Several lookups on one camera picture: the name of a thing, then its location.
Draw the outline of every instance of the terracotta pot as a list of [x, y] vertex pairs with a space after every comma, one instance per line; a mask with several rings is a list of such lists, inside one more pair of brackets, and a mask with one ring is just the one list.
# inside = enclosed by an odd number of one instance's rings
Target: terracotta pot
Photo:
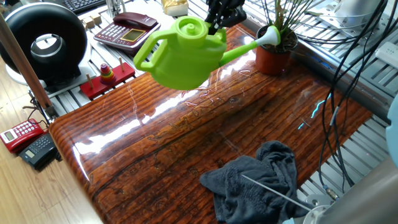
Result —
[[[257, 31], [257, 38], [260, 38], [259, 35], [260, 33], [268, 27], [261, 27]], [[296, 44], [292, 48], [294, 50], [297, 47], [297, 36], [295, 33], [294, 37], [296, 39]], [[257, 47], [257, 52], [256, 52], [256, 67], [257, 69], [267, 75], [279, 75], [282, 73], [283, 69], [286, 67], [287, 62], [289, 61], [290, 54], [292, 53], [292, 50], [286, 51], [283, 53], [273, 53], [268, 51], [264, 46], [258, 46]]]

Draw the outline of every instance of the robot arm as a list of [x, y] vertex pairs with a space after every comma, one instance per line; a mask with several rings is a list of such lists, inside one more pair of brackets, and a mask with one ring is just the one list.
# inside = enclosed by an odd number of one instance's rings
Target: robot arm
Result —
[[209, 35], [217, 32], [222, 27], [232, 27], [246, 19], [243, 11], [244, 0], [206, 0], [209, 13], [205, 22], [211, 24]]

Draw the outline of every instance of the metal pole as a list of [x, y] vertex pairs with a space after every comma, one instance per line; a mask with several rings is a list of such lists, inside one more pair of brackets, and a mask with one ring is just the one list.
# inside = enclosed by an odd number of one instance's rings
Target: metal pole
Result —
[[0, 14], [0, 42], [6, 49], [7, 53], [10, 55], [12, 61], [17, 66], [21, 75], [25, 78], [27, 84], [32, 90], [33, 94], [37, 98], [40, 105], [46, 109], [50, 107], [51, 101], [49, 96], [47, 96], [44, 88], [39, 82], [36, 73], [33, 71], [32, 66], [27, 60], [24, 52], [15, 39], [14, 34], [12, 34], [7, 22], [4, 20], [3, 16]]
[[398, 223], [398, 169], [391, 157], [359, 181], [318, 220], [319, 224]]

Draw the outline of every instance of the wooden table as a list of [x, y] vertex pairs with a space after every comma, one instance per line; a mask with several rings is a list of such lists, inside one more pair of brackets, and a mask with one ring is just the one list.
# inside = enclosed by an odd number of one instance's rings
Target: wooden table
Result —
[[[229, 49], [250, 40], [241, 26], [228, 30]], [[241, 155], [254, 157], [270, 140], [294, 150], [299, 185], [310, 177], [329, 87], [294, 61], [270, 77], [254, 59], [249, 52], [188, 92], [145, 74], [55, 120], [50, 133], [105, 223], [216, 223], [213, 195], [199, 176]], [[341, 142], [371, 115], [348, 104]], [[337, 122], [343, 120], [339, 113]]]

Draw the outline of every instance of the watering can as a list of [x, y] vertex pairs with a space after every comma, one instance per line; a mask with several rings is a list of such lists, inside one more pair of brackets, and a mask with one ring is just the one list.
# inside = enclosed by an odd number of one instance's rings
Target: watering can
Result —
[[[210, 73], [263, 44], [278, 45], [276, 27], [250, 44], [226, 50], [226, 31], [208, 35], [210, 23], [183, 16], [169, 30], [154, 32], [134, 57], [137, 69], [150, 72], [155, 81], [176, 90], [192, 90], [206, 81]], [[163, 40], [149, 62], [144, 62], [158, 40]]]

